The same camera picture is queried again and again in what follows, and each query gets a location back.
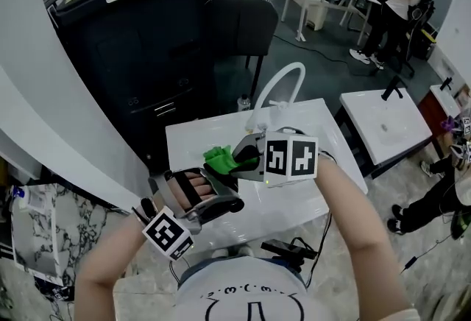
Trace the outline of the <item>person's white t-shirt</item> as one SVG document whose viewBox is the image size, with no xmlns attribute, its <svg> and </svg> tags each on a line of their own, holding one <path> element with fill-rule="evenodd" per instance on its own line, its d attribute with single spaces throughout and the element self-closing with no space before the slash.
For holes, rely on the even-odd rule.
<svg viewBox="0 0 471 321">
<path fill-rule="evenodd" d="M 168 321 L 306 321 L 304 294 L 300 279 L 271 261 L 214 261 L 184 281 Z"/>
</svg>

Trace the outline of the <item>black waist battery pack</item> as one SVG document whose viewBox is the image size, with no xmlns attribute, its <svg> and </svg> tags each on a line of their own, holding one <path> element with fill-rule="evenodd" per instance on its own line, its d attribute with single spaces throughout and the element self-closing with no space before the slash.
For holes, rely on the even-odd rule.
<svg viewBox="0 0 471 321">
<path fill-rule="evenodd" d="M 295 243 L 285 243 L 277 239 L 270 239 L 261 243 L 261 249 L 288 261 L 290 264 L 303 265 L 305 260 L 313 261 L 318 252 L 311 247 L 298 246 Z"/>
</svg>

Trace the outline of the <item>dark grey chair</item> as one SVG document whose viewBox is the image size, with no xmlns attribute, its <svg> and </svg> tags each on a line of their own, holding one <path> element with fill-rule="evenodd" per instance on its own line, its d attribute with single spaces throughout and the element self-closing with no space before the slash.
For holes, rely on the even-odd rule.
<svg viewBox="0 0 471 321">
<path fill-rule="evenodd" d="M 278 14 L 269 0 L 207 0 L 205 23 L 212 52 L 217 57 L 257 59 L 250 97 L 255 95 L 263 59 L 278 25 Z"/>
</svg>

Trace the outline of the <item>white sink basin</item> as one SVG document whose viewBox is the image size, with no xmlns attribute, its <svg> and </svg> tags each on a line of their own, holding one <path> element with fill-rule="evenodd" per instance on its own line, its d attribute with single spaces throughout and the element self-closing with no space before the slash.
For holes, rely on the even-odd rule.
<svg viewBox="0 0 471 321">
<path fill-rule="evenodd" d="M 209 149 L 235 147 L 247 134 L 245 125 L 250 115 L 249 111 L 244 111 L 166 127 L 170 169 L 201 167 L 203 154 Z M 323 99 L 294 103 L 282 125 L 317 137 L 320 148 L 336 159 L 364 193 L 368 192 L 353 154 Z M 244 208 L 204 225 L 194 239 L 192 254 L 259 239 L 328 212 L 324 198 L 312 181 L 267 188 L 263 183 L 239 180 L 238 188 Z"/>
</svg>

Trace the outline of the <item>black backpack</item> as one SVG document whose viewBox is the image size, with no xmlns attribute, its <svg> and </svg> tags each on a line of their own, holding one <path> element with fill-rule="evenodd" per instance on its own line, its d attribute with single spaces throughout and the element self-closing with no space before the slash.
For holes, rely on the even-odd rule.
<svg viewBox="0 0 471 321">
<path fill-rule="evenodd" d="M 419 2 L 408 8 L 408 22 L 411 24 L 419 21 L 422 17 L 429 19 L 435 10 L 433 0 L 419 0 Z"/>
</svg>

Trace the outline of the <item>black office chair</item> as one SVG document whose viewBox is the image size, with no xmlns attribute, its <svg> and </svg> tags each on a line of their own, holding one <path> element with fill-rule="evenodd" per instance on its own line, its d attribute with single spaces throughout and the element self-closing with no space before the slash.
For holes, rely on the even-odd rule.
<svg viewBox="0 0 471 321">
<path fill-rule="evenodd" d="M 423 55 L 422 42 L 424 36 L 421 32 L 421 29 L 426 30 L 429 19 L 424 16 L 419 21 L 415 21 L 411 24 L 409 22 L 407 23 L 406 32 L 401 37 L 396 51 L 392 55 L 392 57 L 397 61 L 397 67 L 393 67 L 393 69 L 398 74 L 401 73 L 403 66 L 406 66 L 410 71 L 409 77 L 413 78 L 415 75 L 415 70 L 410 64 L 410 59 L 415 56 L 419 59 L 425 60 Z"/>
</svg>

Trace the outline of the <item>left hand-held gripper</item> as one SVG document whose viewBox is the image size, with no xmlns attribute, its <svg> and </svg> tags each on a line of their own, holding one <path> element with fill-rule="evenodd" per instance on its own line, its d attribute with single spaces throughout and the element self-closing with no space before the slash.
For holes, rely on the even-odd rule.
<svg viewBox="0 0 471 321">
<path fill-rule="evenodd" d="M 183 172 L 200 173 L 216 193 L 201 201 Z M 187 189 L 193 208 L 184 211 L 172 194 L 167 181 L 175 177 L 182 189 Z M 228 174 L 219 174 L 210 167 L 155 174 L 148 179 L 152 196 L 142 200 L 145 228 L 143 233 L 151 244 L 171 261 L 181 259 L 193 247 L 193 235 L 202 225 L 230 212 L 230 206 L 240 197 L 238 180 Z"/>
</svg>

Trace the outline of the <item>black case with yellow top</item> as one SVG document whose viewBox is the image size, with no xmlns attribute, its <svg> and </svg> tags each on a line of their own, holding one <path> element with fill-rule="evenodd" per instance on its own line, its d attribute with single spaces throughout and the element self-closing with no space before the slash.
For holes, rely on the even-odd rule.
<svg viewBox="0 0 471 321">
<path fill-rule="evenodd" d="M 424 58 L 427 60 L 431 56 L 431 53 L 433 52 L 433 49 L 436 45 L 436 39 L 433 36 L 433 33 L 429 33 L 425 29 L 421 29 L 421 32 L 424 36 L 423 41 L 422 41 L 423 42 L 423 55 L 424 55 Z"/>
</svg>

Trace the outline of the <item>white curved faucet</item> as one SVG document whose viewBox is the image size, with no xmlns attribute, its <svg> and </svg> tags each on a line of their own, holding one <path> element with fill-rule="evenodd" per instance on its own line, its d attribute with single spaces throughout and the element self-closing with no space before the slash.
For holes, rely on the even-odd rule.
<svg viewBox="0 0 471 321">
<path fill-rule="evenodd" d="M 262 123 L 259 121 L 258 114 L 261 111 L 261 108 L 263 106 L 263 103 L 265 102 L 267 96 L 269 95 L 270 91 L 273 89 L 273 87 L 276 86 L 276 84 L 279 83 L 279 81 L 284 78 L 285 75 L 291 73 L 292 71 L 299 70 L 297 82 L 294 86 L 294 90 L 292 91 L 289 99 L 287 102 L 276 102 L 271 100 L 269 103 L 272 106 L 272 109 L 270 111 L 271 116 L 270 116 L 270 122 L 267 123 Z M 261 91 L 255 106 L 252 110 L 252 115 L 249 117 L 247 120 L 247 123 L 245 125 L 245 130 L 247 132 L 252 132 L 256 128 L 259 130 L 263 129 L 263 125 L 265 124 L 267 127 L 271 127 L 272 125 L 276 125 L 277 120 L 281 118 L 282 114 L 284 113 L 285 110 L 288 110 L 293 104 L 294 101 L 297 97 L 297 94 L 299 93 L 299 90 L 301 88 L 301 85 L 305 79 L 305 66 L 301 62 L 294 62 L 290 63 L 286 66 L 284 66 L 282 69 L 280 69 L 274 76 L 273 78 L 268 81 L 268 83 L 265 85 L 263 90 Z"/>
</svg>

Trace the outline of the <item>green cloth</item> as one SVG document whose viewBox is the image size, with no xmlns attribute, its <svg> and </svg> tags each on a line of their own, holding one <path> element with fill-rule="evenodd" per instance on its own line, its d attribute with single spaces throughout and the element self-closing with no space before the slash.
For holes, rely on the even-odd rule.
<svg viewBox="0 0 471 321">
<path fill-rule="evenodd" d="M 240 166 L 233 157 L 231 146 L 213 147 L 203 153 L 207 165 L 219 174 L 227 175 Z"/>
</svg>

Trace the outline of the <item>black faucet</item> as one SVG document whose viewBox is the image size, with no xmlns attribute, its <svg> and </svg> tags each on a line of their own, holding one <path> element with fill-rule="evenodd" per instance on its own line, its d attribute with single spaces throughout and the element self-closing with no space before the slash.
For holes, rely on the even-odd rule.
<svg viewBox="0 0 471 321">
<path fill-rule="evenodd" d="M 404 82 L 402 79 L 395 75 L 392 80 L 389 82 L 388 86 L 386 87 L 386 90 L 382 93 L 380 96 L 383 101 L 387 101 L 388 98 L 391 96 L 391 94 L 395 91 L 399 97 L 399 99 L 403 98 L 402 93 L 400 92 L 400 89 L 398 88 L 399 85 L 403 85 Z"/>
</svg>

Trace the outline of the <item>person's right forearm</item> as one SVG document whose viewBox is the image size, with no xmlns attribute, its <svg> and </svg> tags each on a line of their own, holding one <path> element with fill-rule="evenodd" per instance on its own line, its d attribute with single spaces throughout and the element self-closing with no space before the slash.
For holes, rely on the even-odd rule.
<svg viewBox="0 0 471 321">
<path fill-rule="evenodd" d="M 419 321 L 401 282 L 383 223 L 366 195 L 331 159 L 320 157 L 316 185 L 350 254 L 360 321 Z"/>
</svg>

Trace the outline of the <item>black oval bag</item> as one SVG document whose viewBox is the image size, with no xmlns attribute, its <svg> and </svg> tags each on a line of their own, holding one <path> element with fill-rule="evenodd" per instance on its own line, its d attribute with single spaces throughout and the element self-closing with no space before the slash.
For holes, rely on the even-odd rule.
<svg viewBox="0 0 471 321">
<path fill-rule="evenodd" d="M 454 240 L 460 239 L 471 225 L 471 211 L 456 211 L 453 215 L 450 234 Z"/>
</svg>

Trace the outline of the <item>person's left forearm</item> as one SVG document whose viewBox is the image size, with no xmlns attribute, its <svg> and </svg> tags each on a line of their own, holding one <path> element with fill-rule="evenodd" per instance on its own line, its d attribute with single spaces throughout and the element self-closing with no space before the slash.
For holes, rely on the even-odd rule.
<svg viewBox="0 0 471 321">
<path fill-rule="evenodd" d="M 82 260 L 74 284 L 75 321 L 116 321 L 113 290 L 142 247 L 150 243 L 134 215 L 105 237 Z"/>
</svg>

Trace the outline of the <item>person's left hand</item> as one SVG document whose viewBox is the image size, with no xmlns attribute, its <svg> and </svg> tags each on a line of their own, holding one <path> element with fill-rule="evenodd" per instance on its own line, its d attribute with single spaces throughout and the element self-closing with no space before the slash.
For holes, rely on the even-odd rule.
<svg viewBox="0 0 471 321">
<path fill-rule="evenodd" d="M 200 173 L 183 172 L 183 174 L 188 180 L 188 183 L 191 187 L 191 192 L 193 191 L 194 193 L 198 194 L 198 197 L 201 201 L 209 200 L 211 197 L 215 196 L 210 183 Z M 167 181 L 167 184 L 169 185 L 172 194 L 175 196 L 176 200 L 184 211 L 193 208 L 193 205 L 188 198 L 187 189 L 182 189 L 175 177 L 170 178 Z"/>
</svg>

